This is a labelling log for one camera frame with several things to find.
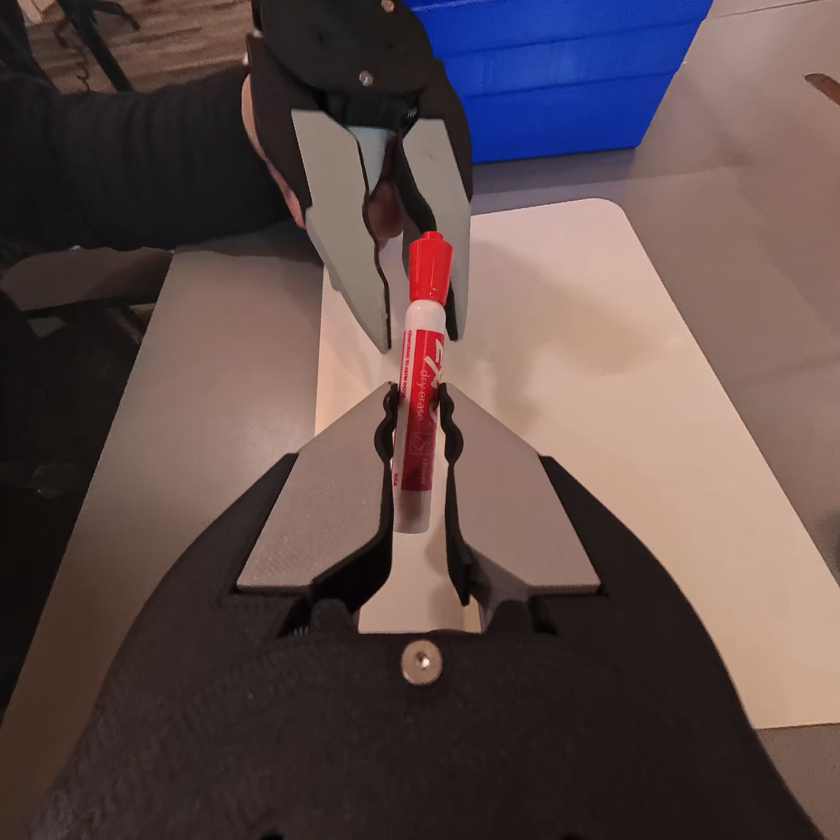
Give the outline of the white whiteboard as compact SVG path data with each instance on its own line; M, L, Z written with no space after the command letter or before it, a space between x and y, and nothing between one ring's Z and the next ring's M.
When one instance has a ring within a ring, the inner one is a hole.
M838 585L620 206L474 216L444 374L659 558L754 727L838 723Z

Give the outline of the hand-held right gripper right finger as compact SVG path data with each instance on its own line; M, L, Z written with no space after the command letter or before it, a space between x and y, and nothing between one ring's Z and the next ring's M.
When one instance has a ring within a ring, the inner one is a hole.
M448 575L482 613L538 596L590 595L601 582L538 452L446 383L439 391L447 477Z

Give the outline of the person's left hand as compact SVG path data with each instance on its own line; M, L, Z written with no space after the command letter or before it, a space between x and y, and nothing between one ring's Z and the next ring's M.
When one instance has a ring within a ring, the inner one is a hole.
M301 209L298 196L292 191L287 181L283 178L278 169L270 162L268 156L264 152L256 131L256 119L254 111L254 103L251 90L251 76L248 74L245 78L241 89L241 117L245 127L248 141L258 157L261 159L267 168L272 180L277 185L285 201L288 211L294 223L303 230L306 230L305 215Z

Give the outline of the person's dark clothing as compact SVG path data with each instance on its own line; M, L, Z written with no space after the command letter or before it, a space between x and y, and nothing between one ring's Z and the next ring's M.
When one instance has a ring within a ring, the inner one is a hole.
M23 311L2 293L5 713L151 320L150 291Z

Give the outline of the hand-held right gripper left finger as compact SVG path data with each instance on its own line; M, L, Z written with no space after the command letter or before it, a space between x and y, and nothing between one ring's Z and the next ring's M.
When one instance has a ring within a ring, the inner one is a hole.
M295 455L237 580L248 593L357 613L392 569L393 435L398 391L386 382Z

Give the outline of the red whiteboard marker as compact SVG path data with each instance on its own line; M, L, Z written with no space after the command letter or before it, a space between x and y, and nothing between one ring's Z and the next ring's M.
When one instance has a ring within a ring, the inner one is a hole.
M432 299L413 299L404 328L392 461L394 531L419 534L428 530L431 518L446 342L444 306Z

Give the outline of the person's left forearm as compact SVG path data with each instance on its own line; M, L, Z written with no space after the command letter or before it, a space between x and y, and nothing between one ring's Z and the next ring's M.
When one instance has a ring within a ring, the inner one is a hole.
M44 253L174 249L289 218L247 135L246 69L65 94L4 69L2 268Z

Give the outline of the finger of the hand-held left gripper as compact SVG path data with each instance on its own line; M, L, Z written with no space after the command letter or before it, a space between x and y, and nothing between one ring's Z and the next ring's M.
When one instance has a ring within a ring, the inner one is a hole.
M410 243L437 232L453 247L444 308L449 338L462 340L469 301L471 203L443 120L419 119L402 138L401 200Z
M385 354L392 347L390 297L369 204L393 131L345 127L321 111L293 109L290 115L311 198L304 213L308 235L332 288Z

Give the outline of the blue plastic bin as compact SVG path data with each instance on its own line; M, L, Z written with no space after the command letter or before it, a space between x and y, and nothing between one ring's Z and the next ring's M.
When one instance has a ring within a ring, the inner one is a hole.
M712 1L406 4L484 164L638 147Z

